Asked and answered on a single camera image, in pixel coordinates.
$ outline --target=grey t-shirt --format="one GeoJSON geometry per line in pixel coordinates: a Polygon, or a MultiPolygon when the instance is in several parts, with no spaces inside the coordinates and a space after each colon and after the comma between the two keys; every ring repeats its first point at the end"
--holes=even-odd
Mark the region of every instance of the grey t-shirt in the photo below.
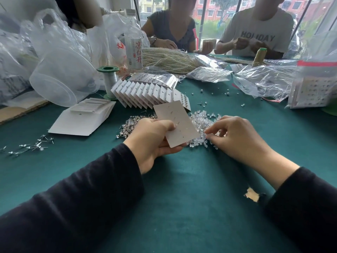
{"type": "Polygon", "coordinates": [[[191,20],[186,34],[179,41],[177,41],[171,34],[168,10],[156,11],[149,17],[149,19],[151,20],[154,28],[154,35],[159,39],[173,41],[177,45],[178,49],[188,51],[189,44],[196,39],[193,32],[193,29],[196,28],[194,19],[191,20]]]}

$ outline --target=table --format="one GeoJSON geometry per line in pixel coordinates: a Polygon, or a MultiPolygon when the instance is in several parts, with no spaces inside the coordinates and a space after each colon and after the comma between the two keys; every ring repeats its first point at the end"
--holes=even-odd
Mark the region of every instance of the table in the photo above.
{"type": "MultiPolygon", "coordinates": [[[[272,148],[337,186],[336,117],[320,109],[284,109],[286,102],[254,99],[232,83],[185,79],[177,89],[187,94],[192,111],[202,110],[198,103],[207,101],[209,113],[249,119],[272,148]],[[225,95],[228,89],[230,96],[225,95]]],[[[49,104],[0,126],[0,148],[36,142],[64,109],[49,104]]],[[[89,137],[53,135],[55,144],[43,152],[17,158],[0,153],[0,214],[122,143],[116,139],[121,124],[142,111],[118,102],[89,137]]],[[[97,252],[298,252],[261,206],[243,196],[248,186],[268,195],[272,187],[220,150],[188,147],[160,158],[144,184],[145,196],[97,252]]]]}

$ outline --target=thread spool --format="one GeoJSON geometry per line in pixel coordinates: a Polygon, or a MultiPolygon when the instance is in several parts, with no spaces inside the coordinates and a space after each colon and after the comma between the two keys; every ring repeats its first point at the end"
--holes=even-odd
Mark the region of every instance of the thread spool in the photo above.
{"type": "Polygon", "coordinates": [[[256,56],[255,56],[252,67],[261,66],[263,64],[263,61],[264,61],[265,57],[266,57],[266,54],[267,54],[267,49],[266,48],[260,48],[256,53],[256,56]]]}
{"type": "Polygon", "coordinates": [[[101,66],[97,68],[97,71],[103,73],[105,91],[107,92],[104,98],[117,100],[116,96],[111,92],[111,89],[118,81],[116,72],[119,71],[119,68],[116,66],[101,66]]]}

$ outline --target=building window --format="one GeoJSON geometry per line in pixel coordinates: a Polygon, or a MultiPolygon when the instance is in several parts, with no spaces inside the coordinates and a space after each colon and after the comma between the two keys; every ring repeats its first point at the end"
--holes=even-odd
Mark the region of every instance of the building window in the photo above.
{"type": "Polygon", "coordinates": [[[248,0],[242,0],[242,7],[246,7],[248,3],[248,0]]]}
{"type": "Polygon", "coordinates": [[[285,0],[284,2],[283,2],[283,4],[282,4],[282,9],[283,10],[288,10],[289,9],[289,7],[290,7],[290,5],[291,5],[291,1],[287,1],[287,0],[285,0]]]}
{"type": "Polygon", "coordinates": [[[223,10],[218,10],[218,12],[216,13],[217,17],[223,17],[223,10]]]}
{"type": "Polygon", "coordinates": [[[215,5],[215,1],[214,0],[210,0],[210,5],[215,5]]]}
{"type": "Polygon", "coordinates": [[[293,6],[293,10],[298,10],[298,8],[301,6],[302,2],[295,2],[293,6]]]}

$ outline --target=stack of earring cards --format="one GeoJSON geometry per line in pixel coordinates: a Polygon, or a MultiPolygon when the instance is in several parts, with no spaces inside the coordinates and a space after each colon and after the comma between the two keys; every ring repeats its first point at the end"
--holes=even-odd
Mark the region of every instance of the stack of earring cards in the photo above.
{"type": "Polygon", "coordinates": [[[116,98],[126,107],[153,109],[153,106],[180,101],[184,108],[191,111],[189,99],[176,89],[154,83],[139,83],[119,80],[111,89],[116,98]]]}
{"type": "Polygon", "coordinates": [[[128,80],[132,82],[163,85],[169,87],[171,90],[177,86],[179,81],[178,78],[172,74],[157,75],[151,73],[135,73],[128,80]]]}
{"type": "Polygon", "coordinates": [[[49,133],[89,136],[110,115],[116,102],[88,98],[64,110],[49,133]]]}

